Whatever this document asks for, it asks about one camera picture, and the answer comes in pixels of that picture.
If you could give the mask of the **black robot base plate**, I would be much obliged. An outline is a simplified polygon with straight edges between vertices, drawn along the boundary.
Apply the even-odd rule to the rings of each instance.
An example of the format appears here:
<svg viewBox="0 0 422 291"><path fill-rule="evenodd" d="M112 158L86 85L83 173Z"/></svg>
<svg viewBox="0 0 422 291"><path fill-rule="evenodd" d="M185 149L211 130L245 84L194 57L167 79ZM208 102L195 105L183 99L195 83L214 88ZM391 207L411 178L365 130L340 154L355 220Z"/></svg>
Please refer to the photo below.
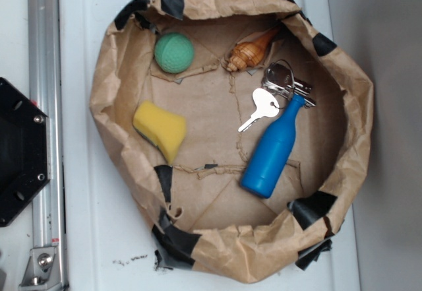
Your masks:
<svg viewBox="0 0 422 291"><path fill-rule="evenodd" d="M1 227L9 226L49 181L48 116L1 79Z"/></svg>

